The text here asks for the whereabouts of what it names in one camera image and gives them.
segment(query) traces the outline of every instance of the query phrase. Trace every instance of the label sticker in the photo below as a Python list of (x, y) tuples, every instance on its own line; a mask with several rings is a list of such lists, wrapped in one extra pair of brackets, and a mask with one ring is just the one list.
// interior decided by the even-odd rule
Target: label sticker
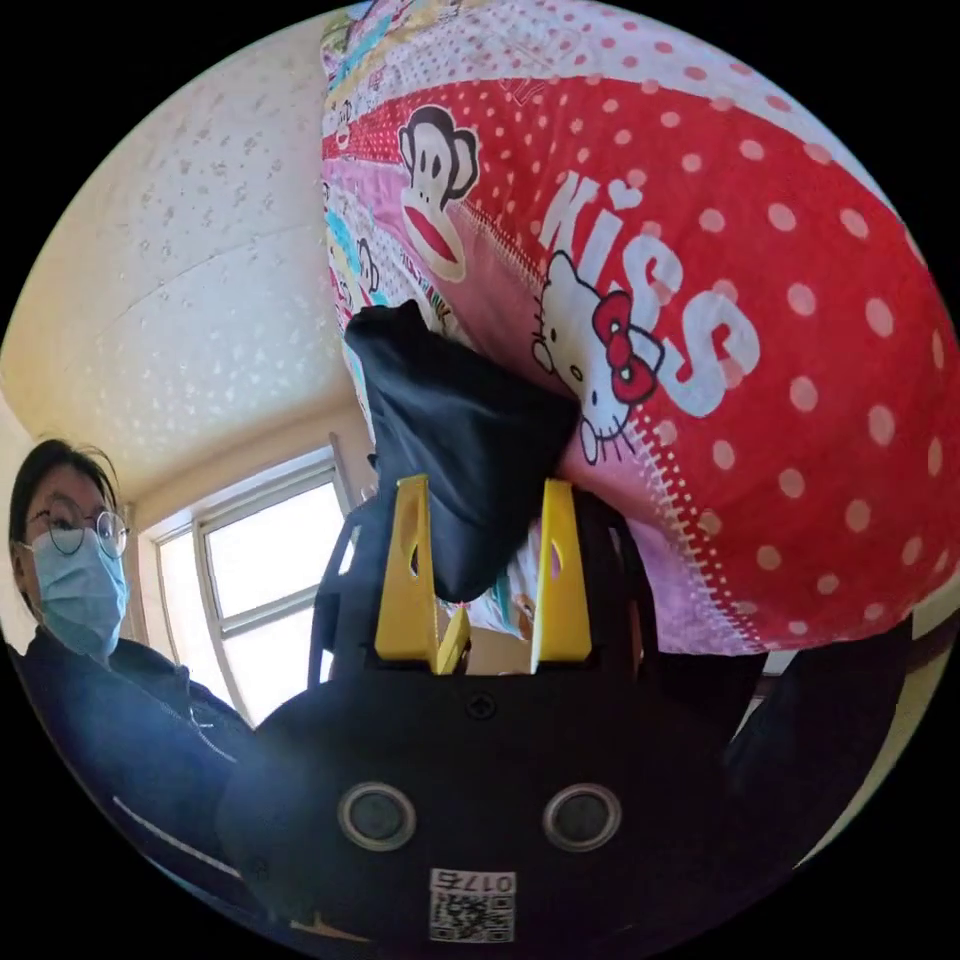
[(430, 871), (430, 939), (441, 943), (512, 943), (515, 873)]

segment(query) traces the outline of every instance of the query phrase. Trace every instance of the yellow bracket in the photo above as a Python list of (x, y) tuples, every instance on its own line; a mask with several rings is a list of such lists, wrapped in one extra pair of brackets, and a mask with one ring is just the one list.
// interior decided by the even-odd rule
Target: yellow bracket
[(591, 649), (573, 488), (562, 480), (548, 480), (543, 491), (531, 666), (535, 671), (540, 661), (580, 663)]
[(438, 640), (427, 477), (407, 477), (397, 483), (374, 649), (383, 660), (420, 660), (434, 674), (445, 674), (454, 671), (469, 639), (470, 621), (461, 607), (443, 642)]

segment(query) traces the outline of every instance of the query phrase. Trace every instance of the textured ceiling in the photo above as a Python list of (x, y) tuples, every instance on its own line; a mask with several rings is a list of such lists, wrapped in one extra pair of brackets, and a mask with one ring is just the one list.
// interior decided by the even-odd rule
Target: textured ceiling
[(178, 91), (54, 229), (0, 354), (35, 437), (102, 447), (124, 495), (351, 394), (322, 249), (326, 17)]

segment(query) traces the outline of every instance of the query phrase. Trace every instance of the blue surgical mask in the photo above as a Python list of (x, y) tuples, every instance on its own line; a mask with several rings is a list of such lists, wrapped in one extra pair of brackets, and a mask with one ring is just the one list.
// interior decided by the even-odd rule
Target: blue surgical mask
[(117, 648), (130, 596), (120, 559), (106, 553), (93, 530), (84, 531), (70, 556), (56, 548), (49, 533), (31, 549), (43, 625), (68, 650), (106, 664)]

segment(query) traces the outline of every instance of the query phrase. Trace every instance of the woman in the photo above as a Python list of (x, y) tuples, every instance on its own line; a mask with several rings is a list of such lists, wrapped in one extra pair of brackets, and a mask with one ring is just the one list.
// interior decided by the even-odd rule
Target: woman
[(253, 731), (186, 667), (119, 636), (128, 531), (105, 467), (62, 440), (20, 467), (10, 559), (38, 628), (11, 657), (60, 755), (121, 832), (194, 892), (259, 913), (213, 829)]

